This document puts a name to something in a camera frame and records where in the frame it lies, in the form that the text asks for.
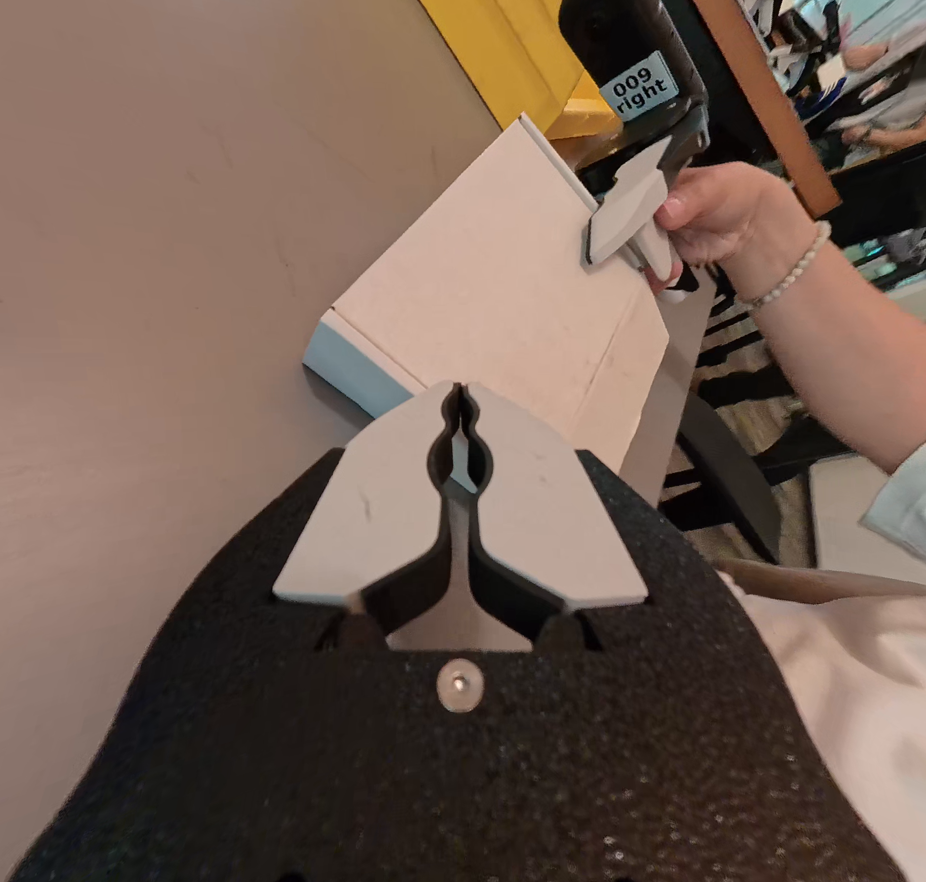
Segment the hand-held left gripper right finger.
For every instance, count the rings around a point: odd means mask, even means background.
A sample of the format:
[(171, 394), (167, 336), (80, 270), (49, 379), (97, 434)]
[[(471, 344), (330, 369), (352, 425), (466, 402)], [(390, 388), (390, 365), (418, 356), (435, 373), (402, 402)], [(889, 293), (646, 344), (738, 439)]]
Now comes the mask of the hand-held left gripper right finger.
[(565, 611), (642, 603), (648, 589), (576, 451), (559, 431), (480, 383), (469, 457), (484, 465), (475, 509), (488, 560)]

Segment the person's right hand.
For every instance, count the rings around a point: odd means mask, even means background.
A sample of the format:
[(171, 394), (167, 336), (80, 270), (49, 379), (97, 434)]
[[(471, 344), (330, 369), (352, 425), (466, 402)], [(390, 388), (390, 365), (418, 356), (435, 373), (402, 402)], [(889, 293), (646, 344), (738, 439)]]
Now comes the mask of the person's right hand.
[(747, 302), (780, 286), (818, 237), (785, 181), (742, 162), (684, 170), (654, 221), (684, 262), (719, 265)]

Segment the white cardboard box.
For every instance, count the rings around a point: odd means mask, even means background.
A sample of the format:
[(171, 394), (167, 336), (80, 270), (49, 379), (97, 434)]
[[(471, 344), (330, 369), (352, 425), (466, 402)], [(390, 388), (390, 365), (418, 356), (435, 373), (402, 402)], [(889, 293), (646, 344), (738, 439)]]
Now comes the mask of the white cardboard box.
[(620, 472), (668, 332), (621, 256), (585, 267), (593, 205), (520, 115), (327, 309), (304, 365), (372, 418), (481, 383)]

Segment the yellow plastic bin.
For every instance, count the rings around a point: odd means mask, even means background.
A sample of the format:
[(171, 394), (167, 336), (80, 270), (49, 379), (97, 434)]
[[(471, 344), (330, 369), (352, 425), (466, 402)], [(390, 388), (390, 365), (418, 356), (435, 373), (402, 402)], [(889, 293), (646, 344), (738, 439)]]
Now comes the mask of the yellow plastic bin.
[(500, 128), (526, 114), (551, 140), (619, 132), (560, 33), (562, 0), (419, 1)]

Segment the person's white shirt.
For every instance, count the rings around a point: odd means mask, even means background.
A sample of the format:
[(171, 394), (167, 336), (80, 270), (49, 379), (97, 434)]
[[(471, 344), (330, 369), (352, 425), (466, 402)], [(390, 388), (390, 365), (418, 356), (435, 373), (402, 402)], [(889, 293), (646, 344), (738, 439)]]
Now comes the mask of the person's white shirt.
[(925, 879), (924, 584), (722, 562), (817, 751), (908, 880)]

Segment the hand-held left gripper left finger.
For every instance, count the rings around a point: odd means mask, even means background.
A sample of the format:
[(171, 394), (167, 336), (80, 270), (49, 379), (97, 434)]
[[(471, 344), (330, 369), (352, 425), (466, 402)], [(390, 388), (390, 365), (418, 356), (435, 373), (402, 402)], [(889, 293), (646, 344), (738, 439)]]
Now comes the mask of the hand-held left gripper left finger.
[(273, 585), (277, 598), (348, 601), (437, 545), (457, 396), (457, 384), (438, 382), (351, 440)]

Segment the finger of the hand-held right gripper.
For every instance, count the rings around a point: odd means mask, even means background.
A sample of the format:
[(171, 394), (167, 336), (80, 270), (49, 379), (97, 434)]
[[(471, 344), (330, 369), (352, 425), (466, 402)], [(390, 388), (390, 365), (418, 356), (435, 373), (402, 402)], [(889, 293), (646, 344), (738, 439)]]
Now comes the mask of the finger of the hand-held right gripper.
[(670, 142), (666, 136), (619, 167), (612, 188), (585, 230), (586, 266), (597, 266), (629, 247), (642, 266), (671, 267), (667, 234), (654, 221), (667, 199), (659, 164)]

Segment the long wood-edged desk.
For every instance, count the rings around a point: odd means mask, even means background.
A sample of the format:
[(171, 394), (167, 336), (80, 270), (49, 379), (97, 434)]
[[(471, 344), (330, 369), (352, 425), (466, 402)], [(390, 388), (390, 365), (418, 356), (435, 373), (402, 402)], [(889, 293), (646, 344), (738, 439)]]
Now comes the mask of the long wood-edged desk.
[(813, 218), (823, 218), (841, 204), (841, 198), (769, 69), (763, 43), (738, 1), (692, 1), (793, 181), (794, 192)]

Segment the person's right forearm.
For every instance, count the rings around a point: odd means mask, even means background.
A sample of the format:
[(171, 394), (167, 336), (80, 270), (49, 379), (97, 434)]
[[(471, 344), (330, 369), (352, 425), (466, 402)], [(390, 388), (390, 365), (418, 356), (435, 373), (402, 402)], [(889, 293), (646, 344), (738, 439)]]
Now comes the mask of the person's right forearm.
[(808, 411), (886, 473), (925, 440), (925, 328), (818, 237), (792, 274), (749, 302)]

